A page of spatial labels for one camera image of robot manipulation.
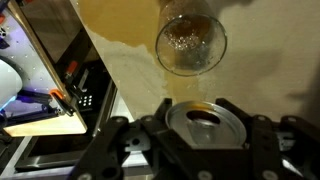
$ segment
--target glass rim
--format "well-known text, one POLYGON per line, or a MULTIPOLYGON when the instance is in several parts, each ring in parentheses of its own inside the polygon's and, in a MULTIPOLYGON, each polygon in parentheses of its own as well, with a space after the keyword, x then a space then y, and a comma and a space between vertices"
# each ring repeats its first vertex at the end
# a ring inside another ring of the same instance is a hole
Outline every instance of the glass rim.
POLYGON ((221 60, 223 59, 223 57, 224 57, 224 55, 225 55, 225 53, 226 53, 226 51, 227 51, 227 46, 228 46, 228 36, 227 36, 227 32, 226 32, 224 26, 220 23, 220 21, 218 21, 216 18, 214 18, 214 17, 212 17, 212 16, 210 16, 210 15, 207 15, 207 14, 187 13, 187 14, 183 14, 183 15, 179 15, 179 16, 174 17, 173 19, 171 19, 168 23, 166 23, 166 24, 161 28, 161 30, 159 31, 159 33, 158 33, 158 35, 157 35, 156 44, 155 44, 155 51, 156 51, 157 59, 158 59, 158 61, 160 62, 161 66, 164 67, 164 69, 166 69, 167 71, 169 71, 169 72, 171 72, 171 73, 173 73, 173 74, 175 74, 175 75, 178 75, 178 76, 190 77, 190 76, 201 75, 201 74, 203 74, 203 73, 205 73, 205 72, 210 71, 210 70, 213 69, 214 67, 216 67, 216 66, 221 62, 221 60), (223 49, 223 52, 222 52, 219 60, 218 60, 215 64, 213 64, 213 66, 210 67, 209 69, 207 69, 207 70, 205 70, 205 71, 202 71, 202 72, 200 72, 200 73, 191 74, 191 75, 179 74, 179 73, 176 73, 176 72, 171 71, 170 69, 168 69, 168 68, 162 63, 162 61, 161 61, 161 59, 160 59, 160 56, 159 56, 159 53, 158 53, 158 42, 159 42, 160 36, 163 34, 164 30, 165 30, 168 26, 170 26, 172 23, 174 23, 176 20, 182 19, 182 18, 187 17, 187 16, 195 16, 195 15, 196 15, 196 16, 203 16, 203 17, 209 18, 209 19, 213 20, 216 24, 219 25, 219 27, 221 28, 222 33, 223 33, 223 35, 224 35, 224 40, 225 40, 224 49, 223 49))

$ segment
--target can top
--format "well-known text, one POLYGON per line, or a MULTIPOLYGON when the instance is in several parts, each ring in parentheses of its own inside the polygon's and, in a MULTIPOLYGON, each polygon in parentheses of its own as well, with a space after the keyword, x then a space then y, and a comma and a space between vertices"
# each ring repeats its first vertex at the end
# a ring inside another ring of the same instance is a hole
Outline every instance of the can top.
POLYGON ((184 102, 171 107, 166 123, 191 147, 240 147, 246 140, 246 129, 228 110, 208 102, 184 102))

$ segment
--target wooden board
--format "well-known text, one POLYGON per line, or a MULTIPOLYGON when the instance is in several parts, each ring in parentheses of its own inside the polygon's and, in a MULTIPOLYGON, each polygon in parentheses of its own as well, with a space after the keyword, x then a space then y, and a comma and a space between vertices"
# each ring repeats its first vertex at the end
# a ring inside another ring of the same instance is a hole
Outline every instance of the wooden board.
POLYGON ((44 136, 61 134, 83 134, 86 126, 77 114, 72 117, 59 116, 42 121, 26 123, 4 128, 12 137, 18 136, 44 136))
POLYGON ((210 1, 227 31, 228 48, 217 67, 191 78, 172 75, 157 63, 152 42, 159 8, 152 2, 71 2, 134 118, 154 113, 164 97, 175 102, 224 97, 275 121, 292 114, 320 124, 318 0, 210 1), (132 33, 137 27, 143 33, 132 33))

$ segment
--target screw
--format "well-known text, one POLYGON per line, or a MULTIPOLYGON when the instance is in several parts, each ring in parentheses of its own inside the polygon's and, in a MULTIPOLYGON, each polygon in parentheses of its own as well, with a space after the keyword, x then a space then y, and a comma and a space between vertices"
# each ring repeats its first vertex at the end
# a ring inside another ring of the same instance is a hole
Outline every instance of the screw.
POLYGON ((244 147, 245 147, 246 149, 249 149, 249 148, 250 148, 250 144, 249 144, 249 143, 244 143, 244 147))
POLYGON ((297 120, 296 120, 296 118, 294 118, 294 117, 288 117, 288 121, 290 121, 290 122, 296 122, 297 120))
POLYGON ((265 120, 266 120, 266 117, 264 117, 264 116, 258 116, 258 119, 259 119, 260 121, 265 121, 265 120))
POLYGON ((91 174, 89 174, 89 173, 81 174, 81 175, 78 177, 78 180, 91 180, 91 179, 92 179, 92 176, 91 176, 91 174))
POLYGON ((122 121, 123 121, 122 118, 118 118, 118 119, 116 120, 117 123, 121 123, 122 121))
POLYGON ((200 171, 198 173, 199 180, 212 180, 212 175, 208 171, 200 171))
POLYGON ((262 177, 265 179, 265 180, 278 180, 278 175, 273 172, 273 171, 270 171, 270 170, 264 170, 263 173, 262 173, 262 177))
POLYGON ((149 117, 146 117, 146 121, 148 121, 148 122, 149 122, 149 121, 152 121, 152 117, 150 117, 150 116, 149 116, 149 117))

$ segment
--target can opening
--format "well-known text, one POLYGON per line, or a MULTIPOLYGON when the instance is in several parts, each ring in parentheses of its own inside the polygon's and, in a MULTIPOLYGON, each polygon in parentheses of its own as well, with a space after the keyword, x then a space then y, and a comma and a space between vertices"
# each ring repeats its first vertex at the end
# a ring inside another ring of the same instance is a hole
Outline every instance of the can opening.
POLYGON ((221 122, 217 116, 206 111, 189 111, 187 112, 187 117, 196 123, 206 126, 217 126, 221 122))

